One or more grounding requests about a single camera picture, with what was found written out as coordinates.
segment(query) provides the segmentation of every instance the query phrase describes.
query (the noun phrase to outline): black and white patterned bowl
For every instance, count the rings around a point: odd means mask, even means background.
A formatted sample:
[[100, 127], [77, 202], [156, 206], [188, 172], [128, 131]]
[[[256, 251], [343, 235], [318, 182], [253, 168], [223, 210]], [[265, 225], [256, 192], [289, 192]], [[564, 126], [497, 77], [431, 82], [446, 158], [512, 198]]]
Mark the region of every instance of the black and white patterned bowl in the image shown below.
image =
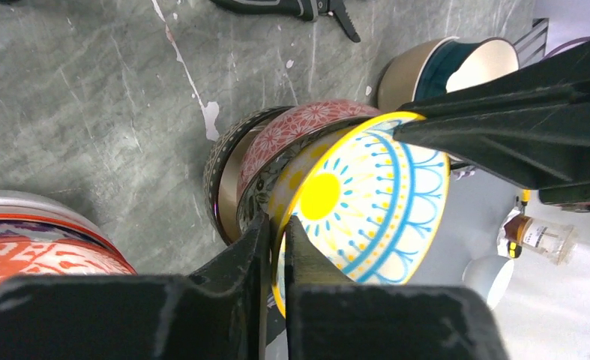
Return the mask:
[[231, 126], [211, 148], [203, 175], [206, 207], [211, 224], [228, 245], [240, 236], [235, 192], [241, 159], [267, 123], [291, 108], [275, 106], [253, 112]]

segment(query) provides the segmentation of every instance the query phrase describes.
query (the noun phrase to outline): blue stripe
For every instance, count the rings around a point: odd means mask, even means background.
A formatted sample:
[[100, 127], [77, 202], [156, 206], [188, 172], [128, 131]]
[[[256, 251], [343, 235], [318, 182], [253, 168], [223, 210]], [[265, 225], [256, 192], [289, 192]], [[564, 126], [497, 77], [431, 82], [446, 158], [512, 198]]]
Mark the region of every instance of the blue stripe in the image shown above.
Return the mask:
[[405, 211], [403, 212], [403, 219], [398, 226], [398, 230], [394, 233], [394, 236], [390, 240], [390, 244], [386, 247], [385, 252], [381, 254], [381, 257], [372, 264], [372, 267], [369, 268], [365, 273], [363, 273], [356, 281], [358, 283], [365, 282], [367, 279], [371, 278], [383, 264], [388, 260], [389, 256], [396, 250], [396, 245], [400, 240], [403, 231], [407, 227], [407, 222], [409, 220], [409, 213], [412, 211], [412, 206], [414, 204], [414, 191], [415, 191], [415, 168], [414, 168], [414, 159], [412, 157], [412, 153], [409, 151], [409, 148], [405, 144], [400, 144], [405, 150], [405, 154], [407, 155], [407, 162], [409, 163], [409, 193], [407, 196], [407, 205], [405, 207]]
[[[387, 141], [387, 139], [384, 138], [383, 136], [378, 135], [377, 133], [374, 133], [374, 132], [369, 133], [369, 134], [372, 137], [377, 138], [377, 140], [381, 142], [381, 145], [383, 145], [388, 150], [388, 153], [394, 154], [394, 156], [390, 156], [390, 159], [392, 161], [392, 169], [394, 170], [394, 179], [393, 179], [394, 185], [393, 185], [392, 193], [398, 194], [399, 189], [400, 189], [400, 165], [398, 164], [398, 158], [396, 156], [396, 152], [394, 151], [394, 147], [392, 145], [390, 145], [389, 141]], [[397, 206], [397, 203], [398, 203], [398, 197], [392, 196], [391, 200], [390, 200], [389, 209], [395, 209]], [[362, 253], [359, 254], [359, 256], [357, 256], [356, 259], [354, 259], [354, 261], [352, 261], [345, 268], [343, 268], [344, 274], [348, 274], [348, 273], [354, 271], [363, 261], [365, 261], [366, 258], [368, 258], [368, 256], [374, 251], [374, 249], [376, 249], [378, 242], [385, 235], [386, 229], [390, 226], [393, 216], [394, 216], [393, 211], [387, 211], [387, 213], [385, 214], [385, 218], [381, 222], [381, 225], [380, 225], [378, 231], [376, 232], [376, 234], [374, 235], [372, 241], [370, 241], [370, 244], [363, 250]]]

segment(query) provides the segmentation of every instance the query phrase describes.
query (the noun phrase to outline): gray table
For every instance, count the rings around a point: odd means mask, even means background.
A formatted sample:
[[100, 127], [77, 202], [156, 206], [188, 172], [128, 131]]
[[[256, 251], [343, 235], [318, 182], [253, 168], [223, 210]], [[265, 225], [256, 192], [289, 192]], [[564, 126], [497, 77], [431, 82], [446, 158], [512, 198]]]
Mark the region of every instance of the gray table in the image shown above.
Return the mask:
[[[346, 0], [360, 44], [332, 18], [236, 16], [206, 0], [0, 5], [0, 188], [88, 216], [141, 273], [189, 273], [224, 248], [202, 206], [215, 131], [262, 107], [370, 102], [395, 55], [445, 35], [515, 41], [533, 2]], [[482, 173], [454, 183], [412, 283], [458, 284], [515, 193]]]

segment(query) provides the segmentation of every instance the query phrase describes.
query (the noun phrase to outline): bottle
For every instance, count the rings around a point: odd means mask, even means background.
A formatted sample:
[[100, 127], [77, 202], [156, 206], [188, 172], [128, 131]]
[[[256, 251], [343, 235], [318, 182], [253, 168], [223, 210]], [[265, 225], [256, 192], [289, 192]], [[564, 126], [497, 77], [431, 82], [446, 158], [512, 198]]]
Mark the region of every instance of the bottle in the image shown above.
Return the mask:
[[568, 263], [578, 242], [573, 225], [561, 225], [519, 214], [505, 224], [507, 240], [560, 265]]

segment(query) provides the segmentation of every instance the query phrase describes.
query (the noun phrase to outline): black handle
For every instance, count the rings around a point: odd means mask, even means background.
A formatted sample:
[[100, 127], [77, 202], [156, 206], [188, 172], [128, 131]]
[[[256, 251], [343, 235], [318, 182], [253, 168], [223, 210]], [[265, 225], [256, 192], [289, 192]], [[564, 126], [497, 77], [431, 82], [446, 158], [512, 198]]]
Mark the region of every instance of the black handle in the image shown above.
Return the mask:
[[281, 14], [314, 21], [319, 15], [318, 0], [211, 0], [237, 14]]

